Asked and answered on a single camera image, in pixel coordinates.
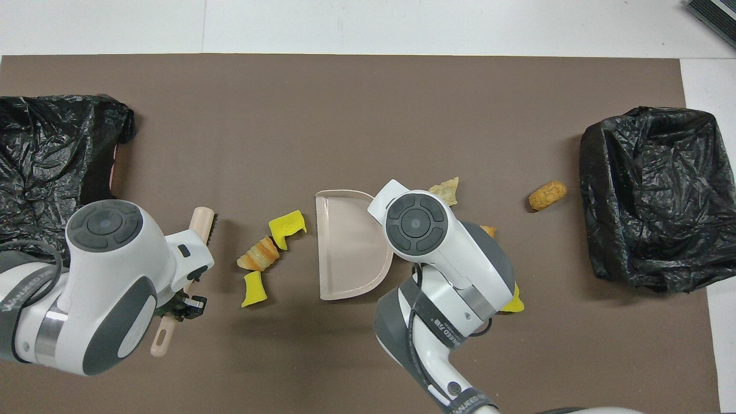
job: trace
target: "black trash bag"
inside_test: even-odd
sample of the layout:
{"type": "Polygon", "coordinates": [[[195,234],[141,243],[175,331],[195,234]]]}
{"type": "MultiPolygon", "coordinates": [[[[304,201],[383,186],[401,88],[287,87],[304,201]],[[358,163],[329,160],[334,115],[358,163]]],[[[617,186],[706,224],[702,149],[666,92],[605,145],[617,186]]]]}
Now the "black trash bag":
{"type": "MultiPolygon", "coordinates": [[[[133,111],[110,97],[0,97],[0,243],[48,242],[68,265],[66,221],[113,198],[115,148],[134,135],[133,111]]],[[[34,245],[23,251],[52,259],[34,245]]]]}
{"type": "Polygon", "coordinates": [[[582,137],[579,172],[597,277],[692,292],[736,273],[736,190],[710,113],[605,119],[582,137]]]}

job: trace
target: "brown table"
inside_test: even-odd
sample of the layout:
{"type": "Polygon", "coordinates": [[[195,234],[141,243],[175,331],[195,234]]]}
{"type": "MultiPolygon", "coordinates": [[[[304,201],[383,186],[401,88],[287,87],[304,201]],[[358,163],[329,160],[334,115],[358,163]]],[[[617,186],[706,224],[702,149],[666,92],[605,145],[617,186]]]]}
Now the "brown table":
{"type": "Polygon", "coordinates": [[[113,191],[166,233],[219,213],[209,298],[169,354],[141,347],[82,378],[0,362],[3,413],[438,413],[372,332],[375,301],[409,272],[395,259],[364,296],[319,299],[314,194],[426,189],[458,175],[463,220],[498,227],[526,310],[496,317],[453,363],[505,413],[619,405],[718,410],[705,291],[656,295],[595,279],[578,140],[637,105],[684,106],[677,60],[330,55],[5,56],[0,94],[109,94],[137,114],[113,191]],[[532,214],[529,192],[570,188],[532,214]],[[295,209],[308,233],[241,309],[235,259],[295,209]]]}

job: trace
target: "brown tabletop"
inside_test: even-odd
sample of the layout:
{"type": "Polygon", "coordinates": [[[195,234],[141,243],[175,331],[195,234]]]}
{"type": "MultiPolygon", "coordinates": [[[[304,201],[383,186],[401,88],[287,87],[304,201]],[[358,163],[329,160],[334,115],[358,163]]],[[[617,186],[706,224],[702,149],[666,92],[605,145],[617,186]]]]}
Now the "brown tabletop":
{"type": "Polygon", "coordinates": [[[113,192],[165,233],[218,214],[216,266],[192,292],[205,315],[169,354],[92,378],[0,362],[3,413],[438,413],[378,345],[374,291],[319,299],[314,194],[427,189],[459,176],[462,220],[498,228],[526,310],[498,316],[452,362],[505,413],[617,405],[718,410],[705,290],[657,295],[594,278],[577,188],[585,128],[638,105],[684,106],[677,60],[331,55],[4,56],[0,94],[108,94],[135,110],[113,192]],[[570,193],[539,213],[549,180],[570,193]],[[241,309],[235,260],[300,209],[308,233],[241,309]]]}

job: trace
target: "gray button pad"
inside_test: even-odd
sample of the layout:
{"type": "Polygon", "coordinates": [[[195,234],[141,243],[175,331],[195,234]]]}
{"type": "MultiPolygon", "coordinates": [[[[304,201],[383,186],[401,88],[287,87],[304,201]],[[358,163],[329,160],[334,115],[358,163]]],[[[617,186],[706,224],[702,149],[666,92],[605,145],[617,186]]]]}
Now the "gray button pad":
{"type": "Polygon", "coordinates": [[[447,234],[447,216],[442,205],[424,194],[406,194],[391,204],[386,217],[386,235],[401,253],[421,256],[434,250],[447,234]]]}
{"type": "Polygon", "coordinates": [[[87,204],[71,216],[68,240],[79,249],[100,253],[128,244],[143,228],[138,207],[123,200],[87,204]]]}

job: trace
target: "white floor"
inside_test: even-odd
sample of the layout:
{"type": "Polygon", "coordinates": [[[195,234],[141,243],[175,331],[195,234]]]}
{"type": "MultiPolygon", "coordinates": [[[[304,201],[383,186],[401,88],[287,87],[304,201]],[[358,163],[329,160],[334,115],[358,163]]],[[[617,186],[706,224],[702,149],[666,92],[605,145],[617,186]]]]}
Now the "white floor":
{"type": "MultiPolygon", "coordinates": [[[[681,0],[0,0],[0,58],[201,52],[679,58],[688,107],[716,115],[736,163],[736,49],[681,0]]],[[[736,278],[708,299],[736,412],[736,278]]]]}

